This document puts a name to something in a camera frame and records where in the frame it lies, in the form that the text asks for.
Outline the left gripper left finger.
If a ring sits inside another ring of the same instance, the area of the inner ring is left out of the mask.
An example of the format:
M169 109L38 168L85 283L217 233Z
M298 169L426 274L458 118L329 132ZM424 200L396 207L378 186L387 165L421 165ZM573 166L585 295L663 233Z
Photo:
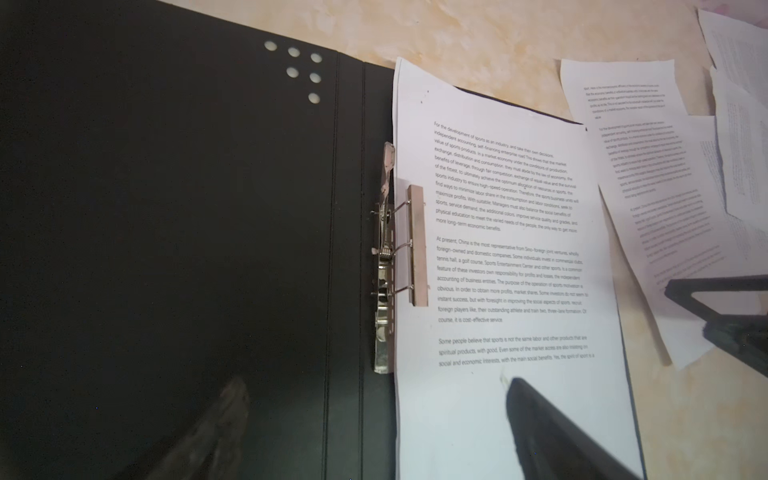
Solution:
M151 447L122 471L124 479L235 479L250 398L244 380L233 377L189 425Z

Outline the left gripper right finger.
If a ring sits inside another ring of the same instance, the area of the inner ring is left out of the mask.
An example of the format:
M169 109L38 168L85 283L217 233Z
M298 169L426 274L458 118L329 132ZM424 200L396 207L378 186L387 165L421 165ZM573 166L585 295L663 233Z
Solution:
M642 448L628 381L618 388L568 380L545 389L521 377L506 394L507 419L525 479L640 479Z

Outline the printed paper sheet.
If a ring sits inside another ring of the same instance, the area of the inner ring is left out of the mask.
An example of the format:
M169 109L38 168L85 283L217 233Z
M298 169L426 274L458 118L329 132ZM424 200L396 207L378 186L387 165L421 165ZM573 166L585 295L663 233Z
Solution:
M560 79L624 254L683 369L712 345L703 321L666 297L667 283L763 274L767 238L726 212L715 120L688 114L672 61L565 60Z
M531 386L633 477L641 443L586 128L462 91L405 59L393 82L397 200L423 190L428 303L396 306L397 475L521 479Z

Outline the blue black file folder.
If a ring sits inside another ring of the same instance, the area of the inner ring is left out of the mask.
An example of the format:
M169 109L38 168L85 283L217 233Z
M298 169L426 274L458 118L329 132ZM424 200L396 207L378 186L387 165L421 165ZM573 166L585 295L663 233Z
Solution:
M1 474L124 479L235 376L235 479L392 479L393 71L158 1L1 5Z

